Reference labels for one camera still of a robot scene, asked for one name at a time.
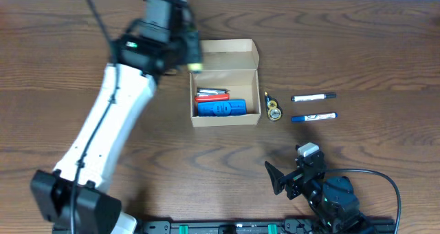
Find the green connector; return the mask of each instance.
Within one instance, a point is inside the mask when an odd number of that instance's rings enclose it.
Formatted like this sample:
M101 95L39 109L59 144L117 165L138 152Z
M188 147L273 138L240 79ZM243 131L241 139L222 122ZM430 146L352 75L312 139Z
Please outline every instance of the green connector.
M278 230L276 229L276 224L267 225L269 229L269 234L278 234Z
M179 234L188 234L189 230L188 230L188 226L179 226Z

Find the marker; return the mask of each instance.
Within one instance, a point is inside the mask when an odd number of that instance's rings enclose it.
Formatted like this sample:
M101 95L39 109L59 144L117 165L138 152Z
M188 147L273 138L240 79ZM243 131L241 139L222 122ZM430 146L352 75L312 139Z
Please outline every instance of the marker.
M208 101L229 100L229 94L217 95L199 95L196 96L195 101L198 103L205 103Z
M336 93L323 93L323 94L308 95L308 96L292 96L291 101L298 102L305 100L322 100L322 99L335 98L335 97L336 97Z
M292 116L291 121L293 123L305 122L310 120L325 120L329 118L338 117L337 113L328 113L328 114L312 114L309 116Z

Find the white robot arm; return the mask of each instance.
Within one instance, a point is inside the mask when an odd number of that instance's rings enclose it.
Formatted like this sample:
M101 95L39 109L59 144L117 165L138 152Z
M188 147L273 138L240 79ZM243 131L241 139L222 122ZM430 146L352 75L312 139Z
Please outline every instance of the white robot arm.
M160 76L179 65L201 70L199 35L185 0L148 0L146 18L111 46L112 63L77 139L52 173L37 171L31 181L43 218L79 233L134 232L136 219L106 194L120 152Z
M95 183L95 189L106 193L111 185L116 162L136 120L152 99L156 83L151 75L143 76L139 69L127 65L118 65L119 84L115 104L109 108L100 128L97 130L85 157L86 166L81 169L78 183ZM59 161L55 170L60 170L60 177L74 181L77 161L104 114L116 83L115 66L108 64L100 93L87 117L82 129L69 151Z

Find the box flap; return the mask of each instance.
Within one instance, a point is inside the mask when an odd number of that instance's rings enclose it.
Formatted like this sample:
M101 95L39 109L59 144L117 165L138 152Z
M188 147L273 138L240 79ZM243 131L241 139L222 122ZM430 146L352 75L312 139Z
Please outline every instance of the box flap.
M246 114L242 116L227 117L199 117L191 118L193 127L215 127L226 125L256 125L261 114Z
M259 54L252 39L201 41L204 70L256 70Z

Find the blue object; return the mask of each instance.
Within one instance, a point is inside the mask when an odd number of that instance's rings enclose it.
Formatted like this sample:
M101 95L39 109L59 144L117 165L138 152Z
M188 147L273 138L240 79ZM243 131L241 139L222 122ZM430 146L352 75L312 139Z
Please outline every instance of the blue object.
M199 116L239 116L246 113L244 100L220 100L197 105Z
M291 121L293 123L298 123L298 122L305 122L305 121L310 121L310 120L325 120L325 119L336 118L336 117L338 117L337 113L312 114L312 115L308 115L308 116L293 116L291 118Z

